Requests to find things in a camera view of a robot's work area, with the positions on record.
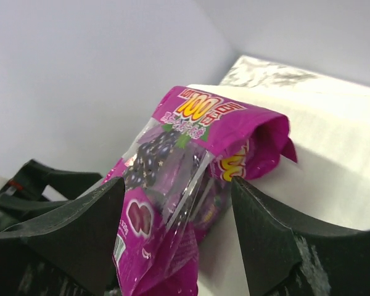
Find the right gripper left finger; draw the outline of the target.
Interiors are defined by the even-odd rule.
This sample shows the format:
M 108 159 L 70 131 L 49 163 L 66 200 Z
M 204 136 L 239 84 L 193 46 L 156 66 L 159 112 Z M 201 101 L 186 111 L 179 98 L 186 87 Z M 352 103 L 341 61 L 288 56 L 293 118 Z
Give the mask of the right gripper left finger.
M 104 295 L 123 178 L 0 232 L 0 295 Z

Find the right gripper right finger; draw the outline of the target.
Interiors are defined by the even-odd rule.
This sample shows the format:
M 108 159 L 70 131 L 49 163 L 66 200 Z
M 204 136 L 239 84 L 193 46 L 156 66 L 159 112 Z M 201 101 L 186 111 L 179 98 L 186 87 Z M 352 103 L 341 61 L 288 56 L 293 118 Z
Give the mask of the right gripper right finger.
M 231 198 L 250 295 L 370 295 L 370 230 L 308 216 L 240 177 Z

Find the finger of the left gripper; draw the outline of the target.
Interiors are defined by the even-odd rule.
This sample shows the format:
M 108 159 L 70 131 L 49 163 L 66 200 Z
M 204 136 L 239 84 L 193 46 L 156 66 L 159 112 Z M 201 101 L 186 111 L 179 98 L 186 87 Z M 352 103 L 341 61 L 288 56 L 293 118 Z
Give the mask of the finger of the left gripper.
M 30 160 L 0 189 L 0 210 L 46 213 L 75 200 L 101 179 L 100 173 L 59 170 Z M 48 186 L 65 199 L 49 200 L 43 194 Z

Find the purple grape candy bag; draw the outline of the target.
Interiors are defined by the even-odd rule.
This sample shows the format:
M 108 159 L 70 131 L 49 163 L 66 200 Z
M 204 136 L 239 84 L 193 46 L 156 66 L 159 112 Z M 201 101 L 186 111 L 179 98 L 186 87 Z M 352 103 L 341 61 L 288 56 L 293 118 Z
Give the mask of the purple grape candy bag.
M 230 183 L 296 160 L 287 116 L 185 86 L 163 97 L 107 174 L 125 182 L 113 251 L 123 295 L 197 295 L 199 242 Z

